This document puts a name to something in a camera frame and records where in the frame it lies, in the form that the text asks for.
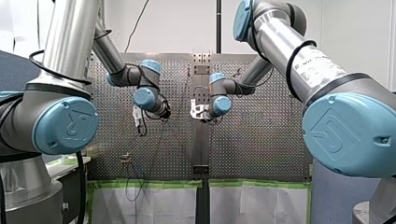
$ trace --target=dark gray surface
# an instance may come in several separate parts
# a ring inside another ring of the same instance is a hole
[[[369,201],[379,179],[338,175],[314,161],[312,187],[312,224],[352,223],[352,209]]]
[[[0,51],[0,91],[23,91],[26,82],[37,77],[39,69],[29,60]],[[60,156],[43,156],[44,162]]]

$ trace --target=blue joint cap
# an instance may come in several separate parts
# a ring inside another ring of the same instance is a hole
[[[81,97],[67,97],[44,110],[32,132],[35,148],[44,154],[81,151],[94,138],[99,125],[95,106]]]
[[[215,112],[219,117],[230,112],[232,107],[233,103],[227,96],[219,96],[213,102],[213,112]]]
[[[233,19],[233,38],[237,41],[244,42],[247,40],[250,10],[250,0],[241,1],[236,10],[235,18]]]
[[[113,79],[111,78],[111,75],[110,75],[109,73],[106,73],[106,79],[107,79],[107,83],[108,83],[110,86],[114,86],[114,87],[117,86],[116,84],[114,84]]]
[[[149,88],[139,88],[134,93],[134,103],[143,110],[150,110],[155,106],[155,95]]]
[[[212,84],[213,82],[219,81],[220,79],[224,79],[225,75],[222,73],[214,73],[210,75],[209,77],[209,84]]]
[[[143,60],[140,66],[146,67],[149,70],[157,73],[158,75],[161,73],[162,70],[161,65],[157,61],[151,59]]]
[[[312,156],[348,176],[396,174],[396,112],[369,96],[325,95],[308,107],[303,129]]]

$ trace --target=label sticker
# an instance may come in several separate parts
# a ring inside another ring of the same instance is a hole
[[[333,80],[346,73],[318,49],[311,49],[308,57],[304,59],[296,58],[293,68],[310,87],[320,85],[324,79]]]

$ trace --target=pegboard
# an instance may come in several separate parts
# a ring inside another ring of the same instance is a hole
[[[213,55],[213,72],[238,78],[256,56]],[[303,105],[290,96],[285,79],[272,76],[253,95],[233,98],[233,109],[212,126],[209,166],[212,178],[307,181],[312,158],[305,148]]]
[[[227,76],[243,73],[253,55],[211,55],[212,72]],[[100,126],[90,150],[96,155],[89,179],[126,177],[191,179],[193,123],[191,106],[191,54],[123,54],[129,63],[150,58],[163,67],[161,92],[168,99],[172,116],[167,123],[147,119],[148,135],[137,137],[134,126],[133,88],[111,87],[104,67],[91,64],[93,103]],[[304,147],[301,103],[290,97],[286,82],[275,71],[251,96],[233,97],[233,110],[217,126],[211,126],[209,167],[211,178],[256,178],[305,181],[312,159]],[[120,156],[130,153],[131,166]]]
[[[122,57],[128,63],[150,58],[161,64],[161,93],[169,101],[172,116],[167,123],[146,119],[148,134],[139,137],[133,117],[134,88],[108,85],[105,68],[94,60],[90,70],[90,78],[94,80],[92,101],[98,109],[100,125],[90,146],[95,156],[89,166],[89,179],[127,176],[191,179],[191,55],[123,54]],[[127,153],[132,155],[133,164],[122,165],[120,157]]]

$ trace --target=robotic arm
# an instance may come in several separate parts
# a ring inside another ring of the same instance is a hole
[[[161,119],[169,119],[169,105],[159,97],[161,66],[153,60],[145,60],[140,65],[124,62],[99,21],[95,36],[93,51],[107,70],[108,83],[116,87],[137,86],[134,103]]]
[[[291,4],[244,0],[237,9],[233,35],[258,51],[239,80],[210,77],[206,118],[228,113],[228,94],[252,94],[274,66],[291,94],[304,104],[307,148],[330,170],[351,176],[396,174],[396,97],[370,76],[348,73],[304,38],[304,13]]]
[[[24,93],[0,95],[0,155],[71,154],[91,142],[99,122],[85,91],[92,48],[109,73],[109,84],[137,86],[135,104],[169,118],[169,106],[159,97],[160,65],[125,63],[97,21],[98,10],[98,0],[56,1],[43,63],[33,61],[42,69],[39,77],[27,83]]]

